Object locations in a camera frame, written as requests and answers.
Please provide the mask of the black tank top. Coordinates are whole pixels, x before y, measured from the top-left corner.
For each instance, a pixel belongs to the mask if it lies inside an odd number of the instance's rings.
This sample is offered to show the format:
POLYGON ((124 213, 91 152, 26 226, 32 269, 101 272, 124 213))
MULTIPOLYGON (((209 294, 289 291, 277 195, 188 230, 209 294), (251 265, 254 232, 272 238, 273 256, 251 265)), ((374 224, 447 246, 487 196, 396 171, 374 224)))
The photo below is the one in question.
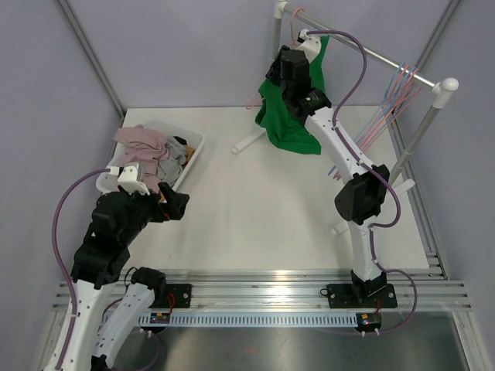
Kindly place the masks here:
POLYGON ((182 146, 184 146, 184 147, 188 147, 189 146, 186 139, 181 138, 179 136, 174 136, 173 138, 175 139, 175 141, 177 143, 181 144, 182 146))

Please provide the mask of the pink tank top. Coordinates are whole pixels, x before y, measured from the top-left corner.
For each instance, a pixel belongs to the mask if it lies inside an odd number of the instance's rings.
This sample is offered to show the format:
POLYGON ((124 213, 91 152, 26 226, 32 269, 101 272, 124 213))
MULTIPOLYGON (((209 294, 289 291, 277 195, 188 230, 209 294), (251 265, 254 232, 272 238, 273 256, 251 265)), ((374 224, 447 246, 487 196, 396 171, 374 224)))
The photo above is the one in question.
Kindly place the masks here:
POLYGON ((124 166, 130 162, 142 164, 144 183, 152 191, 158 192, 159 163, 169 158, 166 136, 160 131, 139 124, 133 128, 119 128, 114 140, 124 147, 124 154, 118 159, 118 165, 124 166))

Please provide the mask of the grey tank top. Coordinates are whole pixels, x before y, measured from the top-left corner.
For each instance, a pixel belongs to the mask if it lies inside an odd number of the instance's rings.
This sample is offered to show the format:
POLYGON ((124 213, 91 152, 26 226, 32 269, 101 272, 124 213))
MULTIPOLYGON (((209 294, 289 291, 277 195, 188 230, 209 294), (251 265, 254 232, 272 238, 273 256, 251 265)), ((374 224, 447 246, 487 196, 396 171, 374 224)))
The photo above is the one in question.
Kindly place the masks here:
POLYGON ((186 150, 173 137, 167 139, 166 149, 168 150, 169 157, 159 162, 157 177, 160 182, 166 182, 170 186, 173 186, 183 172, 186 150))

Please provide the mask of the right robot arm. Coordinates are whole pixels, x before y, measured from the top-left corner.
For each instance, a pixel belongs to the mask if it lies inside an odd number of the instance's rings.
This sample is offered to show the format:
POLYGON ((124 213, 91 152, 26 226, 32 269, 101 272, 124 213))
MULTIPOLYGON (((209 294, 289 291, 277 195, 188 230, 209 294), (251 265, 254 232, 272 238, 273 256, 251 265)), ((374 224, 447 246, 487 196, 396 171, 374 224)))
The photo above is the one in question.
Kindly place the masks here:
POLYGON ((334 199, 347 222, 353 250, 349 284, 328 284, 331 308, 396 308, 394 287, 376 264, 369 225, 381 212, 390 172, 376 166, 338 123, 329 99, 312 86, 304 51, 283 46, 267 78, 279 84, 288 113, 320 144, 340 172, 343 188, 334 199))

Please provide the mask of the brown tank top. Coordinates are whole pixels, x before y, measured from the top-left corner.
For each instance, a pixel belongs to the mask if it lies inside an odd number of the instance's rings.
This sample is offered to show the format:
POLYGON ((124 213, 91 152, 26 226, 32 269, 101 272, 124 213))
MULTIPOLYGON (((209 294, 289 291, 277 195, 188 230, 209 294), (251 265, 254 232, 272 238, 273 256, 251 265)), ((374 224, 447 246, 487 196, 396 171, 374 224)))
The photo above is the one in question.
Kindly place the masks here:
POLYGON ((195 148, 193 148, 193 147, 188 146, 188 147, 184 147, 184 148, 185 148, 185 150, 186 150, 186 155, 185 155, 186 160, 185 160, 185 162, 183 163, 183 168, 185 168, 185 167, 188 165, 188 163, 191 161, 191 159, 192 159, 193 155, 194 155, 194 154, 195 154, 195 152, 196 152, 196 149, 195 149, 195 148))

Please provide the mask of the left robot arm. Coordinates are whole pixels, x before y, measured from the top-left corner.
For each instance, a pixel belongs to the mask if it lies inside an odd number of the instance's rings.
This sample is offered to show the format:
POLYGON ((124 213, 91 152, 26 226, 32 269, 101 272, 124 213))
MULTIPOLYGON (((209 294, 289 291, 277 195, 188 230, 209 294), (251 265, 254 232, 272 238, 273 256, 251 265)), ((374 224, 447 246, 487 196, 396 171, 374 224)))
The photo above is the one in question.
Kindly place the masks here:
POLYGON ((48 370, 110 370, 140 314, 167 298, 166 276, 140 267, 111 317, 102 320, 127 263, 131 242, 149 223, 181 220, 189 195, 159 183, 159 192, 102 195, 82 245, 74 254, 68 281, 70 303, 48 370))

